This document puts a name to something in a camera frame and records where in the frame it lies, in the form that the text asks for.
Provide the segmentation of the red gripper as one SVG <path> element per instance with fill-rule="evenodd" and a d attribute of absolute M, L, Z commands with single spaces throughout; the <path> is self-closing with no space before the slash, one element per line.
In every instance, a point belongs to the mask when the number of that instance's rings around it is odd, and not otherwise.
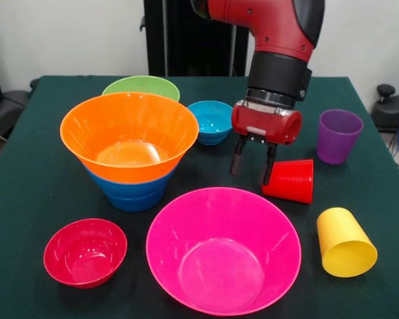
<path fill-rule="evenodd" d="M 287 145 L 295 141 L 302 125 L 301 113 L 282 107 L 240 100 L 233 106 L 231 123 L 233 129 L 240 135 L 235 146 L 230 174 L 239 175 L 242 153 L 248 141 L 248 135 L 254 134 L 269 142 L 267 158 L 260 177 L 261 185 L 268 185 L 275 163 L 277 144 Z"/>

